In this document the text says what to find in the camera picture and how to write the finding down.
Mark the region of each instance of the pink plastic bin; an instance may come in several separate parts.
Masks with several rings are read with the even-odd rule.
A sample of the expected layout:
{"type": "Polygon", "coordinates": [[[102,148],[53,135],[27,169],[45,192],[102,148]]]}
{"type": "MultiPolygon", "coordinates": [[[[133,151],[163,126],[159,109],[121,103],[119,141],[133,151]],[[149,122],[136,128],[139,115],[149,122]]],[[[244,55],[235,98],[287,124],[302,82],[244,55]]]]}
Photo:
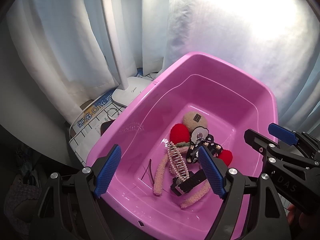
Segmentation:
{"type": "MultiPolygon", "coordinates": [[[[201,240],[207,235],[222,203],[209,191],[199,202],[181,209],[180,203],[196,193],[176,196],[171,190],[169,168],[164,177],[161,196],[153,195],[149,172],[141,180],[149,159],[152,173],[166,153],[164,139],[171,127],[182,121],[188,111],[200,111],[208,120],[214,140],[231,150],[229,167],[242,174],[258,176],[261,155],[244,142],[244,131],[254,129],[269,135],[268,125],[277,123],[276,100],[261,82],[237,67],[205,53],[191,52],[183,56],[124,110],[102,135],[87,158],[91,166],[105,156],[114,144],[120,145],[122,159],[108,191],[102,198],[121,216],[153,237],[176,240],[201,240]]],[[[199,165],[190,164],[197,171],[199,165]]],[[[233,239],[240,236],[249,196],[244,196],[233,239]]]]}

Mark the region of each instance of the silver screw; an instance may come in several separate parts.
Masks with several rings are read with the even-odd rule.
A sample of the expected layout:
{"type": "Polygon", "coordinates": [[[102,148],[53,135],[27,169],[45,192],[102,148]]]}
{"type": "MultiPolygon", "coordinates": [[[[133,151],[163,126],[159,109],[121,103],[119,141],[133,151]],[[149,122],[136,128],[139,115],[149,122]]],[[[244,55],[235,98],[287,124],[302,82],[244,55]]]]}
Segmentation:
{"type": "Polygon", "coordinates": [[[58,173],[54,172],[50,175],[51,179],[56,179],[58,177],[58,173]]]}
{"type": "Polygon", "coordinates": [[[268,174],[265,174],[265,173],[262,173],[262,174],[261,174],[261,178],[263,178],[263,179],[269,179],[269,175],[268,175],[268,174]]]}
{"type": "Polygon", "coordinates": [[[238,171],[236,169],[234,169],[234,168],[231,168],[231,169],[229,169],[229,173],[233,174],[233,175],[236,175],[238,173],[238,171]]]}
{"type": "Polygon", "coordinates": [[[82,173],[89,173],[91,171],[90,167],[84,167],[82,173]]]}

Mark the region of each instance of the white curtain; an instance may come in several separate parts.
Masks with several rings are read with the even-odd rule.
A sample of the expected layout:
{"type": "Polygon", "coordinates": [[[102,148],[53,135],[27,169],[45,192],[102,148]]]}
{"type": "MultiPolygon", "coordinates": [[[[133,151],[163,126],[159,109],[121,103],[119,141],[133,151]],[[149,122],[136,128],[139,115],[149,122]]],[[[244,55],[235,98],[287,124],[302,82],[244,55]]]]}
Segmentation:
{"type": "Polygon", "coordinates": [[[320,24],[306,0],[104,1],[17,0],[9,13],[20,57],[50,100],[65,102],[55,104],[60,112],[79,111],[79,98],[119,81],[103,18],[112,6],[109,36],[117,37],[127,76],[136,67],[144,75],[162,72],[190,51],[207,52],[264,82],[277,98],[281,125],[320,138],[320,24]],[[44,62],[29,57],[35,52],[26,48],[25,28],[44,62]],[[62,80],[64,97],[41,81],[46,69],[54,69],[50,79],[62,80]]]}

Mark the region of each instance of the red pom-pom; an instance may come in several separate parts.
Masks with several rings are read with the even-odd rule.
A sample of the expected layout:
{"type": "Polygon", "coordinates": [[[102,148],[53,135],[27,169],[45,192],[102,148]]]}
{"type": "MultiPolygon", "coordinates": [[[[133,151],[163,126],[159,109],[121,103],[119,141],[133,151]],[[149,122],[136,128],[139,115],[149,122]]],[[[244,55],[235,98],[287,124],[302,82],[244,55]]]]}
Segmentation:
{"type": "Polygon", "coordinates": [[[229,166],[232,162],[232,153],[228,150],[222,150],[222,152],[218,155],[219,159],[222,159],[224,163],[229,166]]]}
{"type": "Polygon", "coordinates": [[[188,128],[182,123],[175,124],[170,131],[170,141],[174,144],[189,142],[190,134],[188,128]]]}

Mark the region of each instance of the blue textured pad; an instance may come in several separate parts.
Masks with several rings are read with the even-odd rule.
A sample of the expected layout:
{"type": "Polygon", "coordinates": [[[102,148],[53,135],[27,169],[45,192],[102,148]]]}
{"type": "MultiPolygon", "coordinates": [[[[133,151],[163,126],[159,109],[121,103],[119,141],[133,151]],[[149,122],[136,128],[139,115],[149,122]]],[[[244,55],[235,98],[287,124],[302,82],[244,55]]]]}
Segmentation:
{"type": "Polygon", "coordinates": [[[224,189],[223,177],[203,146],[200,147],[198,156],[213,193],[224,199],[227,192],[224,189]]]}
{"type": "Polygon", "coordinates": [[[298,140],[295,136],[295,134],[286,128],[283,128],[275,123],[269,124],[268,127],[269,134],[277,137],[279,140],[285,142],[289,145],[296,145],[298,140]]]}
{"type": "Polygon", "coordinates": [[[103,168],[99,172],[96,181],[96,189],[94,190],[94,195],[96,198],[106,193],[113,175],[121,160],[121,147],[118,145],[111,153],[110,157],[104,164],[103,168]]]}

